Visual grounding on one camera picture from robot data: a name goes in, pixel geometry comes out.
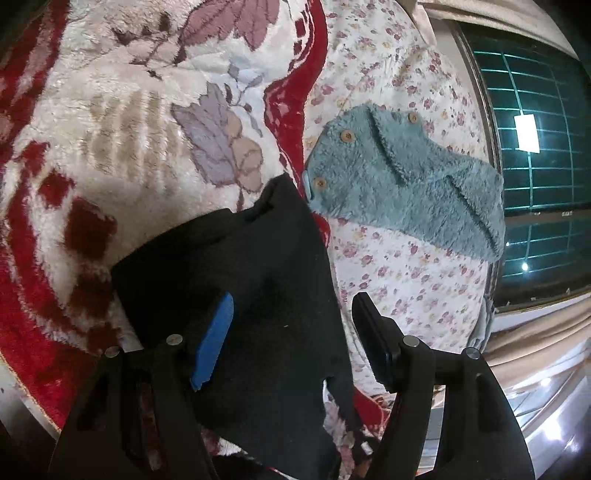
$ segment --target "leaf pattern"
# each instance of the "leaf pattern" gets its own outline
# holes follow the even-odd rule
[[[198,45],[212,37],[225,40],[235,31],[244,38],[252,51],[261,46],[267,36],[267,26],[275,24],[279,15],[279,0],[206,0],[187,19],[179,42]]]
[[[258,192],[262,188],[261,147],[242,135],[242,121],[230,109],[228,91],[224,95],[216,84],[208,82],[199,104],[185,107],[173,103],[171,113],[193,144],[193,163],[206,181],[216,186],[237,184],[247,192]]]

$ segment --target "screw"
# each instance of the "screw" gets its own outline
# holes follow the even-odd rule
[[[473,360],[478,360],[480,358],[480,352],[477,348],[469,346],[466,348],[466,355],[472,358]]]
[[[118,346],[110,346],[107,350],[105,350],[105,356],[107,358],[114,358],[119,355],[120,348]]]
[[[183,343],[183,335],[179,335],[178,333],[173,333],[166,338],[166,343],[170,346],[180,345]]]
[[[421,341],[414,335],[405,335],[402,341],[404,342],[404,345],[412,347],[418,346],[418,344],[421,343]]]

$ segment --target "curtain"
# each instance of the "curtain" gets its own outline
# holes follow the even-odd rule
[[[493,334],[484,356],[502,388],[548,368],[591,337],[591,299]]]
[[[556,23],[534,0],[400,0],[428,44],[433,29],[423,17],[474,23],[533,38],[577,58]]]

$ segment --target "floral bedsheet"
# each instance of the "floral bedsheet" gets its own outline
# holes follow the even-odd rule
[[[372,102],[418,111],[438,144],[488,161],[482,121],[469,89],[437,48],[427,47],[395,2],[323,0],[328,54],[306,103],[304,149],[309,155],[324,125]],[[331,219],[332,257],[356,385],[384,392],[375,381],[351,318],[351,301],[367,291],[384,316],[432,348],[459,352],[480,309],[488,264],[402,232]]]

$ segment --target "black cloth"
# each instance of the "black cloth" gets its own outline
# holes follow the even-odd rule
[[[233,295],[232,325],[194,405],[199,422],[262,464],[327,478],[339,460],[323,428],[325,379],[359,438],[326,249],[287,175],[248,210],[218,210],[156,237],[115,265],[112,278],[146,347],[202,322],[220,291]]]

